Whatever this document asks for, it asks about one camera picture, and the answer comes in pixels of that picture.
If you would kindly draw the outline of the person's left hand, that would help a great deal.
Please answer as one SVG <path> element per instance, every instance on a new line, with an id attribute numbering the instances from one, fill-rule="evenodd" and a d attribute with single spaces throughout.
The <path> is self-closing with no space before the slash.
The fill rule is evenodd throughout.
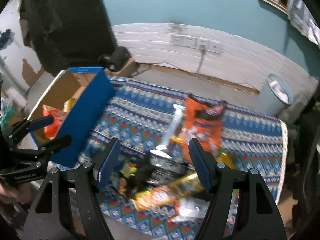
<path id="1" fill-rule="evenodd" d="M 4 204 L 11 204 L 14 201 L 26 204 L 31 199 L 31 184 L 21 184 L 17 188 L 8 185 L 7 183 L 1 182 L 0 195 L 1 201 Z"/>

